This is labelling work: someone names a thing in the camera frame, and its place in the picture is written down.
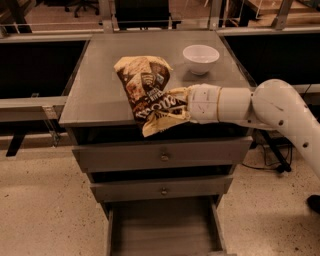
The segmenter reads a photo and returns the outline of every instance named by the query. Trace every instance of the drawer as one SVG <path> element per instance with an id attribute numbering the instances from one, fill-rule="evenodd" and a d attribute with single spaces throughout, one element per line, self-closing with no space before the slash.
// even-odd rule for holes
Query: drawer
<path id="1" fill-rule="evenodd" d="M 97 202 L 181 198 L 226 194 L 231 175 L 117 181 L 91 184 Z"/>
<path id="2" fill-rule="evenodd" d="M 231 256 L 209 197 L 117 202 L 109 209 L 108 256 Z"/>
<path id="3" fill-rule="evenodd" d="M 247 136 L 179 142 L 104 143 L 77 146 L 73 153 L 85 172 L 232 165 L 244 159 L 251 142 L 251 137 Z"/>

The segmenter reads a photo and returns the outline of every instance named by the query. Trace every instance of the cabinet top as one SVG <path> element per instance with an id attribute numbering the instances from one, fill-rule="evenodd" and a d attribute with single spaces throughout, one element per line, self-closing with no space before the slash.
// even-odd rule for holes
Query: cabinet top
<path id="1" fill-rule="evenodd" d="M 203 76 L 190 73 L 182 51 L 192 44 L 216 48 L 220 58 Z M 81 60 L 62 112 L 65 127 L 134 124 L 131 108 L 114 65 L 124 56 L 159 56 L 173 68 L 165 90 L 193 84 L 249 87 L 215 31 L 149 31 L 96 34 Z"/>

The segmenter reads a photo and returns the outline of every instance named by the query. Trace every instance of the chair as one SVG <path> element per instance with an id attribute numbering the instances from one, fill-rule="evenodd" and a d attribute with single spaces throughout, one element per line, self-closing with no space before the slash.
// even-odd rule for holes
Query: chair
<path id="1" fill-rule="evenodd" d="M 181 23 L 181 19 L 174 18 L 169 12 L 168 0 L 115 0 L 115 10 L 120 30 L 149 27 L 167 29 L 170 19 L 175 29 Z"/>
<path id="2" fill-rule="evenodd" d="M 96 14 L 96 15 L 99 15 L 99 13 L 100 13 L 100 12 L 99 12 L 99 8 L 96 7 L 96 6 L 94 6 L 94 4 L 98 4 L 98 3 L 99 3 L 98 1 L 76 0 L 76 1 L 71 2 L 70 4 L 67 4 L 67 5 L 65 6 L 64 10 L 65 10 L 66 12 L 69 12 L 69 11 L 70 11 L 69 7 L 77 5 L 77 8 L 74 10 L 74 17 L 75 17 L 75 18 L 78 18 L 78 17 L 79 17 L 78 11 L 80 10 L 81 7 L 82 7 L 85 11 L 87 10 L 86 7 L 90 7 L 90 8 L 92 8 L 92 9 L 95 9 L 95 10 L 96 10 L 95 14 Z"/>

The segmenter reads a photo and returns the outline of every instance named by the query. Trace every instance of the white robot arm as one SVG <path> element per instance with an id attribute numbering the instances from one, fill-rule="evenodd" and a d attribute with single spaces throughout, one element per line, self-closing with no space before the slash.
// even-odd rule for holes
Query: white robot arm
<path id="1" fill-rule="evenodd" d="M 248 88 L 195 85 L 188 95 L 188 111 L 191 120 L 201 124 L 227 122 L 279 131 L 320 178 L 320 124 L 286 82 L 267 80 L 254 92 Z"/>

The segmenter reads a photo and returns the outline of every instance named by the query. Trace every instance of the white bowl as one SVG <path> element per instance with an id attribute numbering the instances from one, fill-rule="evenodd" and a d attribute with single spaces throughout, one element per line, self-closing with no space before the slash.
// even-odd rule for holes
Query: white bowl
<path id="1" fill-rule="evenodd" d="M 207 45 L 190 45 L 183 50 L 184 63 L 191 73 L 203 75 L 213 68 L 219 52 Z"/>

